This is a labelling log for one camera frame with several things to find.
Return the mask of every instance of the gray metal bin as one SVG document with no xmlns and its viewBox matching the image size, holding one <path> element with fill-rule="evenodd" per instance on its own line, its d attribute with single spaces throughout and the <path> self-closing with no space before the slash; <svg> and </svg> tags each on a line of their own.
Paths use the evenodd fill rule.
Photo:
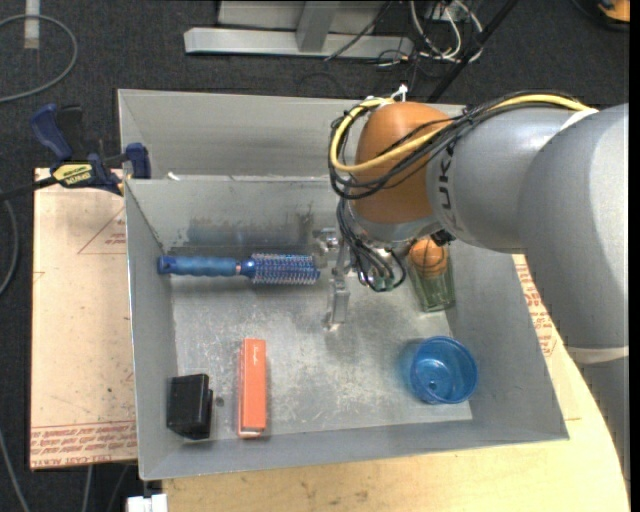
<svg viewBox="0 0 640 512">
<path fill-rule="evenodd" d="M 144 119 L 136 120 L 129 114 L 140 108 L 136 101 L 141 98 Z M 306 107 L 300 99 L 247 101 L 259 99 L 285 105 L 290 115 Z M 173 163 L 159 159 L 175 156 L 179 141 L 173 151 L 153 152 L 154 137 L 170 139 L 157 124 L 157 117 L 166 115 L 162 105 L 185 116 L 195 109 L 193 120 L 210 120 L 225 100 L 228 106 L 242 97 L 121 91 L 121 110 L 129 112 L 125 120 L 137 123 L 124 126 L 123 133 L 137 132 L 136 141 L 150 147 L 156 170 L 176 172 Z M 325 112 L 337 104 L 313 101 L 327 101 Z M 321 132 L 331 118 L 321 114 L 308 121 L 309 130 Z M 234 118 L 236 130 L 242 122 L 242 115 Z M 253 138 L 269 147 L 280 143 L 278 130 L 256 129 L 255 124 L 249 129 L 248 113 L 244 122 L 244 138 L 235 148 L 220 148 L 223 158 L 235 151 L 242 162 L 243 148 Z M 194 139 L 202 139 L 203 130 L 223 127 L 193 121 L 188 129 Z M 317 144 L 309 148 L 312 154 L 322 154 L 326 136 L 315 142 L 301 136 L 306 145 Z M 177 138 L 186 140 L 189 134 L 182 131 Z M 192 146 L 189 153 L 197 151 Z M 215 153 L 210 145 L 201 151 L 193 155 L 201 164 Z M 322 169 L 314 167 L 319 162 L 310 161 L 313 165 L 300 175 L 293 168 L 270 177 L 233 168 L 225 174 L 213 164 L 210 174 L 201 168 L 179 181 L 126 183 L 140 476 L 155 480 L 566 438 L 509 255 L 454 242 L 457 303 L 446 312 L 421 313 L 409 283 L 374 294 L 350 276 L 348 321 L 331 330 L 322 322 L 330 258 L 313 286 L 260 288 L 243 277 L 157 273 L 161 254 L 244 258 L 256 250 L 317 253 L 315 234 L 335 226 L 336 197 Z M 273 167 L 265 163 L 270 170 L 265 174 L 273 174 Z M 397 375 L 395 363 L 406 342 L 441 334 L 460 340 L 478 363 L 478 388 L 468 402 L 423 404 Z M 263 438 L 254 440 L 235 435 L 237 350 L 243 337 L 267 340 L 269 424 Z M 189 441 L 166 427 L 169 380 L 191 373 L 207 373 L 218 398 L 211 437 L 205 441 Z"/>
</svg>

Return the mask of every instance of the metal stand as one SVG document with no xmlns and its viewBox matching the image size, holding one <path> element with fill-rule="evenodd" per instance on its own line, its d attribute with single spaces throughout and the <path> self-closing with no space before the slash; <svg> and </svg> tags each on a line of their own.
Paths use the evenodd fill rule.
<svg viewBox="0 0 640 512">
<path fill-rule="evenodd" d="M 345 47 L 355 37 L 354 34 L 329 33 L 334 18 L 342 11 L 340 7 L 340 2 L 304 2 L 295 31 L 193 28 L 184 34 L 185 51 L 187 54 L 328 57 Z M 413 43 L 408 38 L 397 36 L 364 35 L 339 57 L 375 59 L 389 49 L 409 54 L 413 50 Z"/>
</svg>

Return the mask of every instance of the cardboard box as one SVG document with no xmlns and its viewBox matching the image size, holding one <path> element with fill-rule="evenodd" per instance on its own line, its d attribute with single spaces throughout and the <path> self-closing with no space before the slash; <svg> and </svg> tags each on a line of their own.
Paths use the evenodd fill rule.
<svg viewBox="0 0 640 512">
<path fill-rule="evenodd" d="M 34 200 L 29 466 L 135 460 L 123 198 L 56 186 Z"/>
</svg>

